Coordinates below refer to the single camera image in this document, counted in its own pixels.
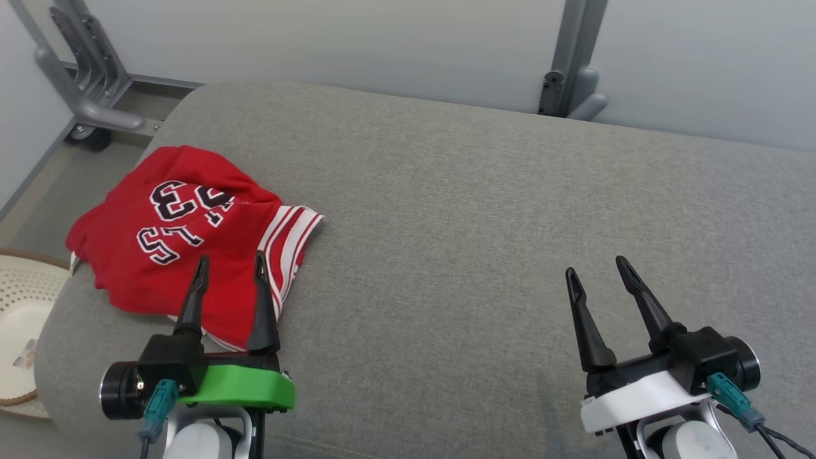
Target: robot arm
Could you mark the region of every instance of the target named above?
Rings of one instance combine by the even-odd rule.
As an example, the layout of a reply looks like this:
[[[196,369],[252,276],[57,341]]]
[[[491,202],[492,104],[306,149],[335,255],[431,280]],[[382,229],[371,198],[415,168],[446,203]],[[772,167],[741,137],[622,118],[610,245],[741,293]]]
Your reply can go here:
[[[153,335],[138,361],[116,362],[102,379],[108,419],[145,418],[143,457],[168,419],[166,459],[262,459],[266,414],[295,406],[295,385],[277,359],[281,343],[264,254],[255,255],[255,319],[246,352],[204,353],[209,266],[202,256],[172,335]],[[243,433],[221,426],[221,418],[239,419]]]
[[[618,363],[592,320],[578,275],[569,268],[567,292],[581,368],[587,373],[581,408],[584,429],[596,435],[617,430],[629,459],[736,458],[714,416],[718,408],[736,417],[748,432],[759,431],[777,453],[771,432],[786,443],[789,439],[765,428],[764,417],[743,393],[755,389],[761,379],[751,347],[711,327],[689,332],[669,317],[626,258],[618,256],[615,261],[649,331],[651,354]],[[674,416],[684,421],[645,437],[647,425]]]

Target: black and white lettering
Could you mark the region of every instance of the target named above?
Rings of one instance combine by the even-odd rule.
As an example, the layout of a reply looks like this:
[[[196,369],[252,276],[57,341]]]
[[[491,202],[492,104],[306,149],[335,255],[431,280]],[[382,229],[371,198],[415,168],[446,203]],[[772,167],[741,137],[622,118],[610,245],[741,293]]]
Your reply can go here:
[[[159,218],[164,221],[178,220],[198,209],[195,199],[181,201],[181,197],[176,190],[186,185],[184,182],[170,180],[153,190],[153,193],[150,194],[150,202],[153,203]]]
[[[233,197],[229,194],[208,186],[198,186],[196,188],[196,197],[205,209],[212,209],[233,200]]]
[[[233,206],[233,199],[234,198],[230,198],[226,203],[215,207],[206,213],[206,220],[210,223],[210,225],[212,225],[213,228],[218,228],[218,225],[224,221],[224,213],[226,213],[226,211]]]
[[[187,229],[186,226],[165,227],[162,228],[162,234],[164,234],[165,236],[172,236],[173,234],[178,234],[179,236],[181,236],[182,239],[184,239],[184,241],[187,244],[193,247],[198,247],[202,245],[202,243],[204,243],[204,239],[199,238],[193,233],[190,233],[190,230]]]
[[[159,238],[158,229],[143,228],[136,235],[136,240],[142,248],[142,252],[150,254],[150,260],[162,266],[167,266],[180,258],[179,254],[173,252],[167,244]]]

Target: wheel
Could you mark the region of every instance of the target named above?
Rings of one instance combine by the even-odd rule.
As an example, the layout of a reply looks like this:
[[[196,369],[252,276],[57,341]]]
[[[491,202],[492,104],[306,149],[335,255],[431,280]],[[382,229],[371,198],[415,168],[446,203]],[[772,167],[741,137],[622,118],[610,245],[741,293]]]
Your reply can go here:
[[[63,140],[68,145],[79,145],[79,144],[82,143],[82,139],[74,139],[73,137],[71,137],[70,134],[65,136],[65,138]]]
[[[94,131],[86,138],[82,139],[82,146],[88,148],[90,151],[99,153],[108,148],[111,142],[111,131],[102,129],[101,127],[94,128]]]

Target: gray couch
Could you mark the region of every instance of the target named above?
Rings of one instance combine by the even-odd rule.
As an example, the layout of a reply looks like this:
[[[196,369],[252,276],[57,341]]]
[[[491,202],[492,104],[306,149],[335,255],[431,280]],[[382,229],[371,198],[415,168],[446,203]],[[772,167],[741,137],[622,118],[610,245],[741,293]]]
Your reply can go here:
[[[619,360],[646,353],[618,254],[674,319],[751,344],[755,406],[816,446],[814,154],[270,83],[190,94],[148,151],[181,144],[326,215],[280,322],[298,396],[269,457],[624,457],[583,432],[564,283],[573,265]],[[37,385],[89,456],[135,457],[141,423],[103,417],[100,377],[171,322],[93,280],[81,265],[62,291]],[[770,456],[721,421],[740,457]]]

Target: red jersey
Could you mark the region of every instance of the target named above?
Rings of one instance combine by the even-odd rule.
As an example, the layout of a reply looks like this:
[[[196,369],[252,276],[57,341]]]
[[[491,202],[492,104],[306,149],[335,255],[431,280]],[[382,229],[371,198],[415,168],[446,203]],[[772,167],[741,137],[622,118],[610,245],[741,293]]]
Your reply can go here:
[[[218,154],[162,147],[73,224],[65,245],[91,265],[111,304],[149,314],[178,314],[198,259],[209,254],[202,327],[241,349],[255,317],[256,251],[266,254],[278,317],[322,218],[284,206]]]

